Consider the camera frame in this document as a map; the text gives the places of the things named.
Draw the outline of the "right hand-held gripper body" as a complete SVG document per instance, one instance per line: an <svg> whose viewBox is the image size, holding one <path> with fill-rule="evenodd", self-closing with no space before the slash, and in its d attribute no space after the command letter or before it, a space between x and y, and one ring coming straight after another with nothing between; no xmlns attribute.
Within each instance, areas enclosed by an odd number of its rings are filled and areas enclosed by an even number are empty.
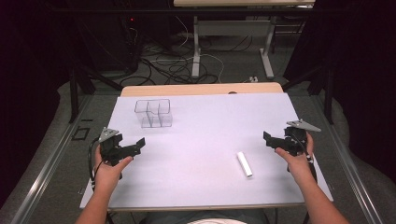
<svg viewBox="0 0 396 224"><path fill-rule="evenodd" d="M307 131L320 132L316 127L302 119L288 121L288 127L284 130L284 138L269 136L269 147L276 149L283 148L292 156L297 156L306 152Z"/></svg>

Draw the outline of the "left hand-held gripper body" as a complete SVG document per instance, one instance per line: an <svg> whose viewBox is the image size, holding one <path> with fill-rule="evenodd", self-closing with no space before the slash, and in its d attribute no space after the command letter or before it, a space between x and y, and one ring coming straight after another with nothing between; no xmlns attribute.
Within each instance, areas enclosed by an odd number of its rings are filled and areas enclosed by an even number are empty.
<svg viewBox="0 0 396 224"><path fill-rule="evenodd" d="M112 166L117 165L126 157L134 157L137 154L136 145L121 147L121 140L122 134L119 131L107 127L102 130L99 136L101 157Z"/></svg>

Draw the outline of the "clear plastic compartment organizer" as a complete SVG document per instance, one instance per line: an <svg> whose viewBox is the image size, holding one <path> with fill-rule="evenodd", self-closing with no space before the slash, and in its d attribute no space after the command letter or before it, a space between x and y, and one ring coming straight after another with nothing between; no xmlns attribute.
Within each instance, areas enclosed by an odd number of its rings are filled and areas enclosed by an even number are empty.
<svg viewBox="0 0 396 224"><path fill-rule="evenodd" d="M171 127L173 123L169 99L138 100L134 112L142 128Z"/></svg>

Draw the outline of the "white rectangular bar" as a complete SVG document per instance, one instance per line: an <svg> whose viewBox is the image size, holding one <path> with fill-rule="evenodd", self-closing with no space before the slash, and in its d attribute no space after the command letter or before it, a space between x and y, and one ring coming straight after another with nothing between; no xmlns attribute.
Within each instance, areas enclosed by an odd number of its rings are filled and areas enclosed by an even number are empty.
<svg viewBox="0 0 396 224"><path fill-rule="evenodd" d="M237 159L238 159L246 177L251 177L253 175L253 173L252 173L251 168L248 164L248 160L245 157L245 154L243 152L238 152Z"/></svg>

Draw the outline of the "person's left hand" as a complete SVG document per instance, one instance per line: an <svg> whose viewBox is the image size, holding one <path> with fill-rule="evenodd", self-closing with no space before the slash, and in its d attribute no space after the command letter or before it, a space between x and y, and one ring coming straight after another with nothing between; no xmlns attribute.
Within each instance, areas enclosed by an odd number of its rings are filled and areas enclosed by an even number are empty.
<svg viewBox="0 0 396 224"><path fill-rule="evenodd" d="M95 150L95 191L96 192L112 192L118 185L120 174L125 167L134 159L133 157L126 157L122 159L117 165L108 165L100 154L101 147L98 146Z"/></svg>

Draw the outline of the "person's right hand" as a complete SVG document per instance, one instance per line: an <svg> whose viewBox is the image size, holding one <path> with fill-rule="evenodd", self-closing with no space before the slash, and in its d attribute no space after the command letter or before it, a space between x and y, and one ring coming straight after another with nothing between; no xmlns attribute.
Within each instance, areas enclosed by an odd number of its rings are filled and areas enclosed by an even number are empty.
<svg viewBox="0 0 396 224"><path fill-rule="evenodd" d="M275 153L286 161L291 175L299 186L302 184L308 184L309 182L316 183L305 153L293 157L280 147L275 149Z"/></svg>

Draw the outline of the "black metal stand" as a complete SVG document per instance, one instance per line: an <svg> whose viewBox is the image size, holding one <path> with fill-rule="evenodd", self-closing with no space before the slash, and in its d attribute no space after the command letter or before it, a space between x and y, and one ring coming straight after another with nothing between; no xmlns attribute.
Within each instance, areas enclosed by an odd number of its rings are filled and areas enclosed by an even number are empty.
<svg viewBox="0 0 396 224"><path fill-rule="evenodd" d="M321 91L325 91L323 114L330 124L332 120L332 96L333 96L333 70L329 66L316 65L307 72L302 73L292 81L288 81L282 85L282 90L287 91L291 87L300 84L301 82L310 79L311 83L308 86L308 93L310 95L319 95Z"/></svg>
<svg viewBox="0 0 396 224"><path fill-rule="evenodd" d="M82 90L85 94L92 95L95 93L96 88L94 87L91 78L98 79L100 82L106 84L110 88L121 91L123 87L120 84L112 81L111 79L104 77L99 72L93 70L88 65L84 64L76 54L73 47L70 46L70 41L67 40L68 56L70 60L69 69L69 81L70 81L70 102L71 102L71 117L69 122L74 122L79 115L79 102L78 102L78 90Z"/></svg>

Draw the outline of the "white sheet table cover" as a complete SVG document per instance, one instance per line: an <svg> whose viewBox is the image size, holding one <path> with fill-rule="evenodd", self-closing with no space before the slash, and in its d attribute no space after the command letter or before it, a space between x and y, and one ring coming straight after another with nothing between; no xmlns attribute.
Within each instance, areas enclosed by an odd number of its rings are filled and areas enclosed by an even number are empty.
<svg viewBox="0 0 396 224"><path fill-rule="evenodd" d="M108 124L125 146L145 138L124 169L113 211L243 208L300 205L304 199L287 164L265 145L263 133L282 137L297 118L285 93L170 97L171 127L142 128L134 97L116 102ZM237 153L253 175L246 177Z"/></svg>

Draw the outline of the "person's clothing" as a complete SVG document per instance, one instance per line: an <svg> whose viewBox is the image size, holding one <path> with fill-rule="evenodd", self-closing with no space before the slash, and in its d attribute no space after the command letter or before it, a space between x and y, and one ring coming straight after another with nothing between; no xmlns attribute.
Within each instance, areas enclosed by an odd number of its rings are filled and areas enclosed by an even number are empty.
<svg viewBox="0 0 396 224"><path fill-rule="evenodd" d="M142 224L269 224L261 209L150 212Z"/></svg>

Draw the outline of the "dark equipment rack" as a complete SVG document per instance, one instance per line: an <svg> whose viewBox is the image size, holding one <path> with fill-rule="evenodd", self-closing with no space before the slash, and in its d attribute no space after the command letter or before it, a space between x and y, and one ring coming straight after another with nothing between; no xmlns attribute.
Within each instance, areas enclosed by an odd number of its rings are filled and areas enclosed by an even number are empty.
<svg viewBox="0 0 396 224"><path fill-rule="evenodd" d="M92 62L99 72L134 72L145 41L171 48L166 16L91 15L77 19Z"/></svg>

